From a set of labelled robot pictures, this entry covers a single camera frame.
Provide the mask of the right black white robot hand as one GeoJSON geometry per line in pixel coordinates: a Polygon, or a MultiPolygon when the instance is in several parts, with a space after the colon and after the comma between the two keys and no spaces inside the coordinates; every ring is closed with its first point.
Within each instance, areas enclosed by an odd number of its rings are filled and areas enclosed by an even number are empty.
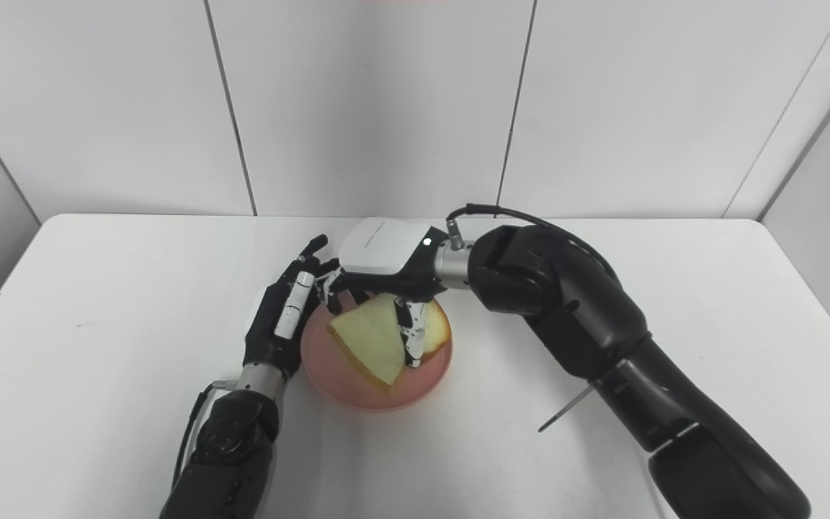
{"type": "Polygon", "coordinates": [[[319,298],[337,315],[342,311],[340,293],[394,296],[404,361],[418,368],[424,360],[427,305],[446,289],[436,273],[435,260],[447,240],[447,233],[425,223],[362,220],[343,240],[336,264],[317,279],[319,298]]]}

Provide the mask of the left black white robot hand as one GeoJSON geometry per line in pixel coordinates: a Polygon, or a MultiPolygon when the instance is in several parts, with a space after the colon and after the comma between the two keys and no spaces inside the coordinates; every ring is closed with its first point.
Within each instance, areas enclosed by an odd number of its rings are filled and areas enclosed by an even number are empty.
{"type": "Polygon", "coordinates": [[[245,334],[244,367],[266,365],[290,380],[302,365],[300,341],[306,323],[322,302],[321,279],[336,269],[316,256],[329,238],[315,236],[270,283],[245,334]]]}

